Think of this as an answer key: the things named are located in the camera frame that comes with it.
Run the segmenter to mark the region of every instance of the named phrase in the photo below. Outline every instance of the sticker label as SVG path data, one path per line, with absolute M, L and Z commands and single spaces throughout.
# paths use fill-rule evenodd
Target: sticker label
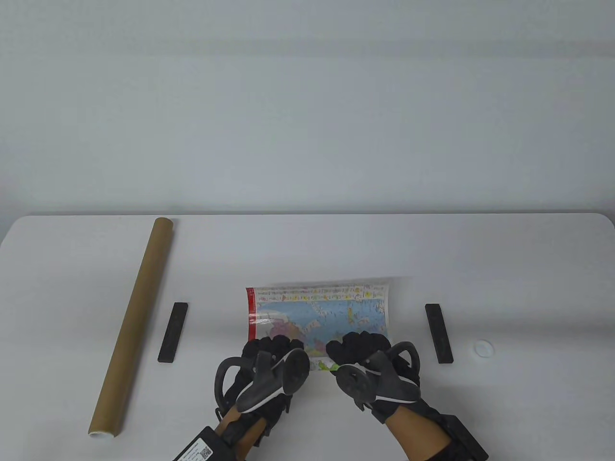
M 203 439 L 198 438 L 177 461 L 206 461 L 211 455 L 213 450 L 203 442 Z

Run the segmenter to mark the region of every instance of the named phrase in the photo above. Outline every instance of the qr code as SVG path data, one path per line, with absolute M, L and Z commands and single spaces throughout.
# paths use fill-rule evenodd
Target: qr code
M 201 457 L 203 458 L 203 460 L 205 461 L 206 459 L 208 459 L 211 455 L 213 455 L 213 451 L 211 448 L 209 448 L 207 445 L 205 445 L 205 448 L 203 448 L 203 450 L 200 451 L 199 453 L 201 455 Z

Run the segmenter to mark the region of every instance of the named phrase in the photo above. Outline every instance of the map poster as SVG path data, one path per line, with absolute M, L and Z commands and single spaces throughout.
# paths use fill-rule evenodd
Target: map poster
M 312 369 L 330 370 L 335 364 L 325 346 L 351 331 L 389 337 L 387 283 L 330 286 L 247 288 L 248 338 L 278 334 L 305 345 Z

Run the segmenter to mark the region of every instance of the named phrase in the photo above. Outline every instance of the brown cardboard tube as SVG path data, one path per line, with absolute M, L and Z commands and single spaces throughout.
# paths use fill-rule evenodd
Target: brown cardboard tube
M 173 221 L 157 218 L 130 295 L 122 327 L 100 390 L 88 434 L 115 437 L 122 430 L 128 396 L 173 237 Z

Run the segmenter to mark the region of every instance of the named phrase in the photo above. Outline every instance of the skin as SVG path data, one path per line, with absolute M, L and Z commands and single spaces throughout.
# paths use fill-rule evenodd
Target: skin
M 222 418 L 218 427 L 216 427 L 215 433 L 217 435 L 222 435 L 226 426 L 228 426 L 230 422 L 238 420 L 240 416 L 241 413 L 239 413 L 235 407 L 231 408 L 224 418 Z M 245 433 L 239 442 L 235 444 L 233 449 L 235 450 L 237 461 L 245 460 L 245 457 L 248 456 L 248 452 L 264 432 L 266 426 L 267 422 L 263 418 L 259 419 L 254 426 L 248 429 L 248 432 Z
M 426 461 L 451 443 L 435 422 L 402 406 L 384 423 L 410 461 Z

